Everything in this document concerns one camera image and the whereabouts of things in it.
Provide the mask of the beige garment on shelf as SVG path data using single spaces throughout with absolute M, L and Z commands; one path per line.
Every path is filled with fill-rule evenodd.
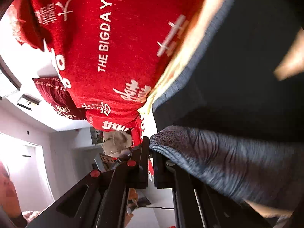
M 103 132 L 103 151 L 113 158 L 122 158 L 131 153 L 132 137 L 126 131 Z

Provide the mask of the dark red printed pillow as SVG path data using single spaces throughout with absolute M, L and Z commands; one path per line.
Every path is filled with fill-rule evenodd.
M 33 82 L 42 98 L 56 113 L 71 120 L 85 120 L 85 109 L 77 108 L 58 77 L 35 78 Z

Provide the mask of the red blanket with white lettering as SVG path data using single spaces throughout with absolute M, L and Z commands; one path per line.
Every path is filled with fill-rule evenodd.
M 141 144 L 139 109 L 203 0 L 14 0 L 20 42 L 48 50 L 87 121 Z

